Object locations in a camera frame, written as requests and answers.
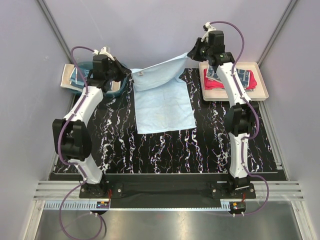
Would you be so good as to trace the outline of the light blue towel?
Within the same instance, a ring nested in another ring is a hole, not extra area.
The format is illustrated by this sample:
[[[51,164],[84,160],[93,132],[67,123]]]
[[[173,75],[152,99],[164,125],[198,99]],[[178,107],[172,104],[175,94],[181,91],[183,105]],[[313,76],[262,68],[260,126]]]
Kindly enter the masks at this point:
[[[183,53],[144,69],[131,69],[138,134],[196,127],[188,87],[180,79],[187,58],[187,54]]]

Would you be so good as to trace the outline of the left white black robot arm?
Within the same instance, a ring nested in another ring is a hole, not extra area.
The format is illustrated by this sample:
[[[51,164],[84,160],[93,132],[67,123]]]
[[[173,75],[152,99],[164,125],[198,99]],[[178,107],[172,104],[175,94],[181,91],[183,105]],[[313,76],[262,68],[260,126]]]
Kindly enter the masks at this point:
[[[53,121],[52,131],[59,160],[80,172],[85,192],[103,198],[108,193],[108,184],[91,155],[92,140],[87,125],[96,107],[110,91],[111,83],[122,82],[131,71],[110,53],[94,54],[92,66],[76,104],[64,118]]]

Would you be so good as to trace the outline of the blue beige patterned towel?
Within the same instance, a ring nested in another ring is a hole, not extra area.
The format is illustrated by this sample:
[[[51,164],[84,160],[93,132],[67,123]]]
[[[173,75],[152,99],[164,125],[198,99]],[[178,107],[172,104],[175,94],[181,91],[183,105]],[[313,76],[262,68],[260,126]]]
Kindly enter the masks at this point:
[[[251,72],[244,69],[236,69],[237,75],[240,79],[240,82],[243,88],[249,89],[250,88],[250,81],[251,81]],[[211,66],[205,68],[203,70],[204,73],[204,87],[206,90],[211,89],[224,89],[224,85],[220,78],[218,77],[217,73],[213,71]]]

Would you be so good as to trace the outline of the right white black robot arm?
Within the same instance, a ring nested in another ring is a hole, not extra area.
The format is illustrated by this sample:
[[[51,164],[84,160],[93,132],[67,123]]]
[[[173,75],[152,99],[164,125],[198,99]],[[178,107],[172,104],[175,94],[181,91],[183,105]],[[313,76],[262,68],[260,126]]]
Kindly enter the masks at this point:
[[[235,60],[225,51],[224,33],[208,28],[203,37],[196,40],[187,56],[198,62],[208,62],[226,91],[229,111],[224,118],[224,128],[229,134],[231,163],[226,190],[232,198],[239,198],[250,189],[248,170],[248,142],[259,126],[258,106],[252,104],[236,71]]]

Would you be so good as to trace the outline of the red towel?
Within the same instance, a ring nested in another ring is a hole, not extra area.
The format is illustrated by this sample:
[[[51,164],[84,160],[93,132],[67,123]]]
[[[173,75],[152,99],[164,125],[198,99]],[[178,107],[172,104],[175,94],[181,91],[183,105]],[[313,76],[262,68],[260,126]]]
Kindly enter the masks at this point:
[[[207,68],[203,70],[205,89],[206,90],[224,89],[224,85],[218,78],[218,75],[216,73],[214,73],[213,75],[209,75],[207,74],[207,70],[208,70]],[[253,72],[251,70],[244,70],[239,68],[237,68],[236,71],[243,88],[246,91],[253,91],[258,85]]]

